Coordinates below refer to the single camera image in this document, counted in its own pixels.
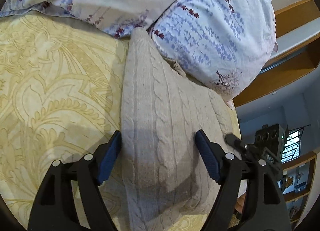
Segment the floral white pillow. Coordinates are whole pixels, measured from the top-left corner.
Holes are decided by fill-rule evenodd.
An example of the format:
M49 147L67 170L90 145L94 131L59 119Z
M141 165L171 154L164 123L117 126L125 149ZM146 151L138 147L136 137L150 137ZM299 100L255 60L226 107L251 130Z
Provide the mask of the floral white pillow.
M6 0L1 16L31 10L82 20L115 38L147 29L163 57L225 101L277 48L272 0Z

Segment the beige cable-knit sweater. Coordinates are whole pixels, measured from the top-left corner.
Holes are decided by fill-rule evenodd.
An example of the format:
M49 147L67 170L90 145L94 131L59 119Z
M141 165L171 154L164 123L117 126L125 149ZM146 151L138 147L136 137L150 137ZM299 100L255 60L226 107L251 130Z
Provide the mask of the beige cable-knit sweater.
M122 178L132 230L200 230L219 186L194 144L203 130L226 152L240 136L221 96L178 74L148 33L131 34L121 99Z

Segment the yellow orange patterned bedspread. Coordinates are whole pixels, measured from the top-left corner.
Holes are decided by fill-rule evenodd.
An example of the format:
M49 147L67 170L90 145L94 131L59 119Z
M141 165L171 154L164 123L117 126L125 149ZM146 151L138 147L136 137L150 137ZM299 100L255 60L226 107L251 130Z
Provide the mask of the yellow orange patterned bedspread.
M50 163L121 125L129 41L38 12L1 18L1 196L24 227Z

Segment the wooden bookshelf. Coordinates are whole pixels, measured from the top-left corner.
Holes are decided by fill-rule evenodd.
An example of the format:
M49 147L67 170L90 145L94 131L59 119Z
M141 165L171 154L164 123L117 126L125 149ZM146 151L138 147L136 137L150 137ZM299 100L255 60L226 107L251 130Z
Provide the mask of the wooden bookshelf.
M305 211L316 172L317 154L308 152L283 164L281 187L290 217L291 229L295 229Z

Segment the wooden headboard frame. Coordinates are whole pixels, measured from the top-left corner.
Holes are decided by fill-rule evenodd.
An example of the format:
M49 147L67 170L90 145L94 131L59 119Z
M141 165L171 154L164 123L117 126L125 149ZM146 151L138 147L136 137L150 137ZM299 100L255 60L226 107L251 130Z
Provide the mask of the wooden headboard frame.
M233 99L235 107L278 91L319 67L319 9L301 0L275 12L278 51Z

